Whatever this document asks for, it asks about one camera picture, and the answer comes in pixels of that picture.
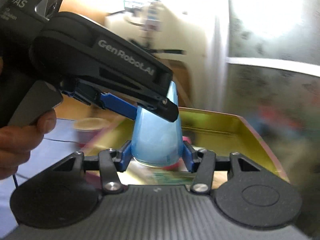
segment screw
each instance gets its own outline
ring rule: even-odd
[[[153,189],[153,191],[158,193],[159,191],[161,191],[161,188],[160,187],[156,187],[156,188]]]
[[[204,183],[194,184],[192,188],[196,192],[205,192],[209,189],[208,185]]]
[[[121,185],[117,182],[108,182],[103,187],[105,190],[116,191],[121,188]]]

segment blue cup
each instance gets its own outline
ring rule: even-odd
[[[178,105],[174,82],[170,84],[167,98]],[[138,106],[132,135],[133,157],[149,166],[165,167],[177,163],[182,150],[180,116],[175,122],[169,122]]]

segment pink cup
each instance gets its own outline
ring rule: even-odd
[[[83,148],[108,125],[109,122],[101,118],[89,117],[78,120],[73,128],[77,131],[79,147]]]

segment human hand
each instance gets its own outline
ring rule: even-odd
[[[3,60],[0,57],[0,74],[2,68]],[[0,179],[14,174],[20,164],[29,160],[30,151],[41,143],[44,134],[53,130],[56,122],[56,113],[51,110],[43,114],[36,125],[22,128],[5,126],[0,129]]]

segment yellow metal tray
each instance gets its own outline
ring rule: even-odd
[[[221,156],[240,152],[288,181],[278,159],[242,117],[181,107],[179,113],[183,134],[191,138],[192,145],[213,150]],[[133,125],[134,122],[129,119],[117,120],[87,145],[84,150],[86,155],[96,155],[107,148],[118,149],[131,139]]]

